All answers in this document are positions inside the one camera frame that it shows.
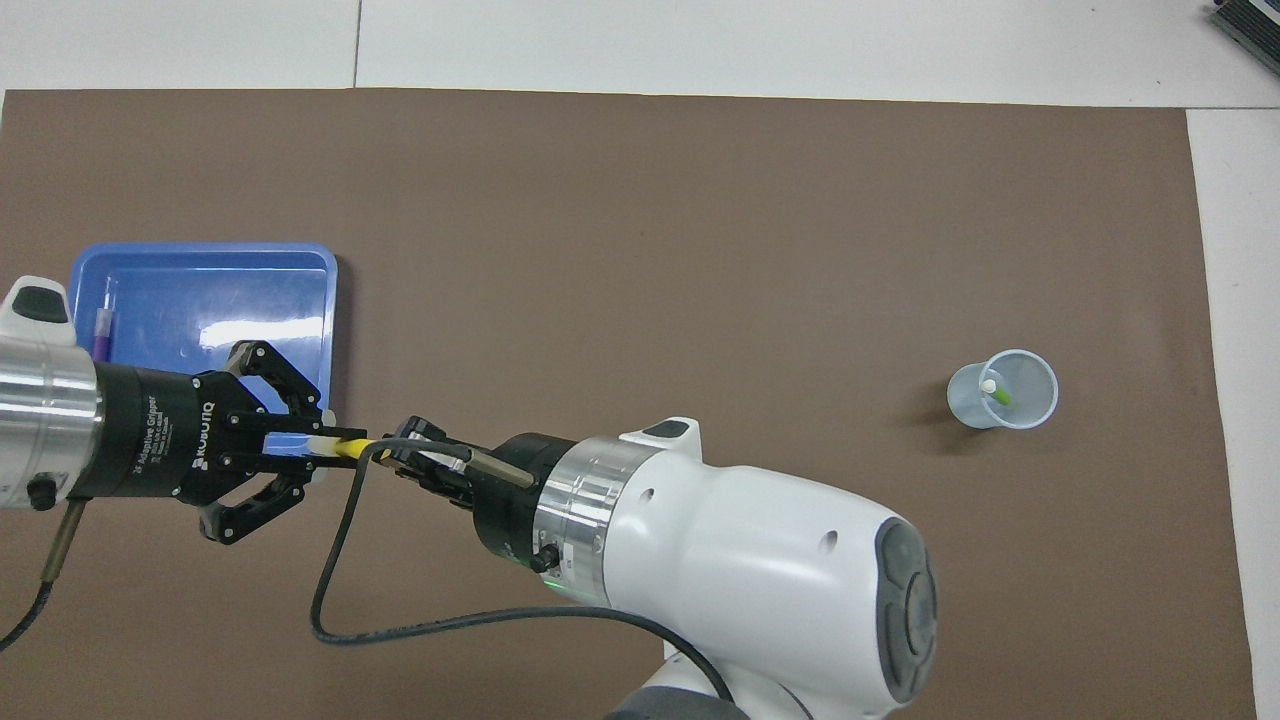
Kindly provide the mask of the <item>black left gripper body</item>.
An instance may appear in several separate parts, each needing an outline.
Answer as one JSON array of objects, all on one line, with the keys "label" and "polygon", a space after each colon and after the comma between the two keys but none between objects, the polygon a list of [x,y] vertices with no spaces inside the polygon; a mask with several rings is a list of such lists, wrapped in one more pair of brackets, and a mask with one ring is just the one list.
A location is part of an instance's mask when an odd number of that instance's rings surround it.
[{"label": "black left gripper body", "polygon": [[260,454],[265,436],[237,430],[233,413],[260,400],[227,372],[184,375],[123,364],[95,366],[102,427],[73,498],[178,498],[214,503],[248,480],[223,454]]}]

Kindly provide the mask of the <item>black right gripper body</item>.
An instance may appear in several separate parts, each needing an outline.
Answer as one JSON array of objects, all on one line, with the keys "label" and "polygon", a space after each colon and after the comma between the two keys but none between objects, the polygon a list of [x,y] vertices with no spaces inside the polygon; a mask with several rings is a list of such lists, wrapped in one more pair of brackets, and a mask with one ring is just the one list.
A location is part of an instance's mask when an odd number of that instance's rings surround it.
[{"label": "black right gripper body", "polygon": [[493,457],[529,471],[529,488],[468,469],[474,528],[492,553],[539,574],[559,565],[558,544],[535,538],[534,519],[552,470],[575,445],[572,439],[522,433],[490,451]]}]

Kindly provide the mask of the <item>purple pen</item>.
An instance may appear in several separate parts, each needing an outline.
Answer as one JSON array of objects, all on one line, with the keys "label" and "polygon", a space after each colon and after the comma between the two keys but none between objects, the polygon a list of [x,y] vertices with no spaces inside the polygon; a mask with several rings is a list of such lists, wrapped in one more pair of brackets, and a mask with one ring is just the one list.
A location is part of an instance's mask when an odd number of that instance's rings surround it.
[{"label": "purple pen", "polygon": [[91,357],[96,363],[109,363],[113,354],[116,325],[116,281],[108,275],[102,282],[102,297],[93,316]]}]

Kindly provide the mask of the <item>blue plastic tray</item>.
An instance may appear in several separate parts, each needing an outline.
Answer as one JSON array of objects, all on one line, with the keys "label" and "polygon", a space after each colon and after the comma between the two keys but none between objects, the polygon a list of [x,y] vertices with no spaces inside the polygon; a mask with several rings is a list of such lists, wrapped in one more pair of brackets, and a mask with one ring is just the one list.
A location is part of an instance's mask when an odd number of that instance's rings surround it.
[{"label": "blue plastic tray", "polygon": [[242,340],[273,345],[330,401],[339,269],[320,243],[110,242],[74,261],[68,286],[90,351],[102,282],[116,281],[113,363],[196,374]]}]

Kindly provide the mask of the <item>brown table mat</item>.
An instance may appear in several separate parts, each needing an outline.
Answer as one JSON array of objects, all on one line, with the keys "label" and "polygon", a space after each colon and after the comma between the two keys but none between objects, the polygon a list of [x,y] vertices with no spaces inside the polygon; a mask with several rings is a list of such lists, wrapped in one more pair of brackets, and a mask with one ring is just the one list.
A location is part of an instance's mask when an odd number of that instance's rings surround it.
[{"label": "brown table mat", "polygon": [[[337,419],[477,445],[701,423],[924,536],[909,720],[1247,720],[1181,111],[447,91],[9,92],[0,299],[88,246],[339,260]],[[950,411],[1009,348],[1030,430]]]}]

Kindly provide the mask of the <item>translucent plastic cup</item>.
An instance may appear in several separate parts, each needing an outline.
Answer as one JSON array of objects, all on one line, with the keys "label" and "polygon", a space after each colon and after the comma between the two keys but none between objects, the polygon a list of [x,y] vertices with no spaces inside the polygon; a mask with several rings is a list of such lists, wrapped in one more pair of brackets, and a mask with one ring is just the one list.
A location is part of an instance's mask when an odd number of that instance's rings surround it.
[{"label": "translucent plastic cup", "polygon": [[[1012,405],[998,406],[980,391],[988,375],[1005,379]],[[1060,398],[1059,378],[1052,366],[1038,354],[1024,348],[997,352],[982,363],[960,366],[950,378],[946,400],[951,414],[975,430],[1030,430],[1044,424],[1056,411]]]}]

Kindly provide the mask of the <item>dark ribbed device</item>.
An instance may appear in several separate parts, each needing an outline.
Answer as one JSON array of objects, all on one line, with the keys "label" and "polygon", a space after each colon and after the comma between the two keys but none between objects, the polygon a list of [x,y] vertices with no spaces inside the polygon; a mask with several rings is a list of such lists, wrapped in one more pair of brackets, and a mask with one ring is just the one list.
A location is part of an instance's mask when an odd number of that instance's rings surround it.
[{"label": "dark ribbed device", "polygon": [[1280,56],[1280,0],[1212,0],[1211,20],[1234,38]]}]

